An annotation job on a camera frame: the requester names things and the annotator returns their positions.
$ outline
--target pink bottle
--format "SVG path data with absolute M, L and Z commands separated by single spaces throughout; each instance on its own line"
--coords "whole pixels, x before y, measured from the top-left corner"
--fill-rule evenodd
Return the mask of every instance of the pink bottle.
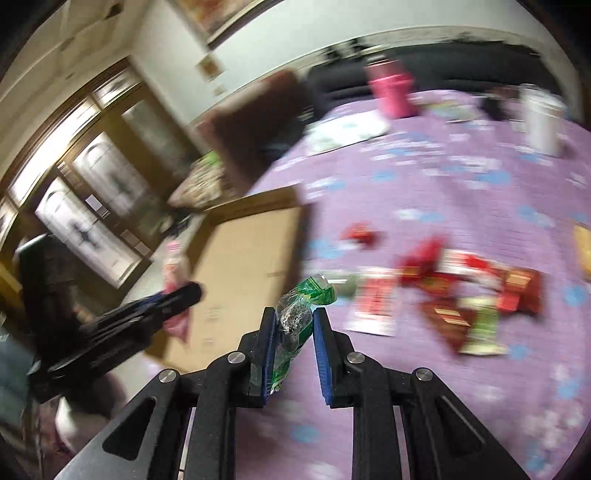
M 186 285 L 189 281 L 189 270 L 189 259 L 181 252 L 180 244 L 178 242 L 167 243 L 163 272 L 164 292 L 171 293 Z M 164 331 L 186 342 L 189 332 L 189 310 L 165 320 Z
M 382 61 L 365 67 L 369 86 L 378 99 L 380 111 L 389 118 L 416 115 L 408 100 L 413 78 L 405 72 L 399 61 Z

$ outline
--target table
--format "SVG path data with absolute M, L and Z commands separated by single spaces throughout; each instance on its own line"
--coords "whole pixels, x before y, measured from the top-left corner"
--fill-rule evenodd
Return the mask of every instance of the table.
M 474 103 L 460 92 L 423 92 L 428 100 Z M 350 103 L 331 117 L 376 109 Z M 449 234 L 454 248 L 544 272 L 540 320 L 516 314 L 499 322 L 509 354 L 453 356 L 417 309 L 421 292 L 403 291 L 393 338 L 347 332 L 355 349 L 388 368 L 429 367 L 478 416 L 532 478 L 550 479 L 591 416 L 589 301 L 576 259 L 573 222 L 591 219 L 591 135 L 564 122 L 564 158 L 538 155 L 507 122 L 446 124 L 429 114 L 392 122 L 392 133 L 306 156 L 299 142 L 254 186 L 298 184 L 313 203 L 306 271 L 390 267 L 417 241 Z M 384 233 L 376 249 L 341 248 L 352 222 Z M 349 303 L 327 308 L 344 330 Z M 237 478 L 350 478 L 352 409 L 324 405 L 310 340 L 282 391 L 261 410 L 238 415 Z

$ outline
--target metal screw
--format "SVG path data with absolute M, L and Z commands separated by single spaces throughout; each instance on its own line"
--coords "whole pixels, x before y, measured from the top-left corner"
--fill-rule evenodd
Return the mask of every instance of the metal screw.
M 433 372 L 431 372 L 428 368 L 419 368 L 417 370 L 417 378 L 423 382 L 428 382 L 433 378 Z
M 365 360 L 365 355 L 359 352 L 351 352 L 347 355 L 347 361 L 350 364 L 362 364 Z
M 158 376 L 158 380 L 162 383 L 172 382 L 175 378 L 177 378 L 177 373 L 174 370 L 162 370 Z
M 228 361 L 231 364 L 241 364 L 246 359 L 246 355 L 242 352 L 232 352 L 228 355 Z

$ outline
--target white cup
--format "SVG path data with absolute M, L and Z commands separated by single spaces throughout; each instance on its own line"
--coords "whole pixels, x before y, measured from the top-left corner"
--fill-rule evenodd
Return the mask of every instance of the white cup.
M 559 133 L 566 111 L 556 96 L 542 90 L 521 91 L 524 108 L 525 131 L 531 148 L 550 157 L 562 153 Z

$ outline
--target open cardboard box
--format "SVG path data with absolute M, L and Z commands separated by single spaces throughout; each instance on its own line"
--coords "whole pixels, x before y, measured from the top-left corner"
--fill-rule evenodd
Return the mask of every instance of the open cardboard box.
M 235 350 L 244 333 L 258 330 L 264 308 L 295 285 L 304 220 L 294 187 L 209 209 L 187 248 L 191 280 L 204 291 L 190 311 L 187 343 L 161 330 L 146 352 L 192 372 Z

